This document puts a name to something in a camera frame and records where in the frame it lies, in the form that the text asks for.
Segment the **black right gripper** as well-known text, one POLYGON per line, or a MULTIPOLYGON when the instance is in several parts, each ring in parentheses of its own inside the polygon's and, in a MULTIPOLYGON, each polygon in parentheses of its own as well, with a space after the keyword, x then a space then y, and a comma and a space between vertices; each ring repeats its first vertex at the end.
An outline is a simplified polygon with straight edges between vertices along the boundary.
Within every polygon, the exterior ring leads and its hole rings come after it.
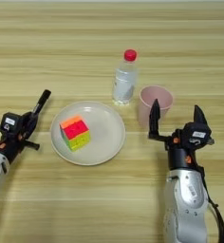
MULTIPOLYGON (((154 100, 149 114, 149 134, 151 140, 166 142, 167 138, 159 133, 160 107, 154 100)), ((195 105, 194 122, 207 124, 201 108, 195 105)), ((196 150, 207 144, 214 144, 210 129, 178 129, 167 144, 168 165, 170 170, 187 169, 197 171, 196 150)))

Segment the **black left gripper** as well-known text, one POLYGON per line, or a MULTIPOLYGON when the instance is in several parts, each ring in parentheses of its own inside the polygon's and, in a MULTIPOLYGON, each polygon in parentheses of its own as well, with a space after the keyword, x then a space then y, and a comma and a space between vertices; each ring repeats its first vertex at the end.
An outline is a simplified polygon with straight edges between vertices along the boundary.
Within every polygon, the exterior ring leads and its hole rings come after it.
POLYGON ((36 128, 38 115, 31 112, 25 113, 23 116, 22 129, 17 133, 11 133, 0 127, 0 154, 5 156, 9 163, 12 163, 15 158, 24 150, 25 147, 38 150, 40 145, 28 140, 36 128))

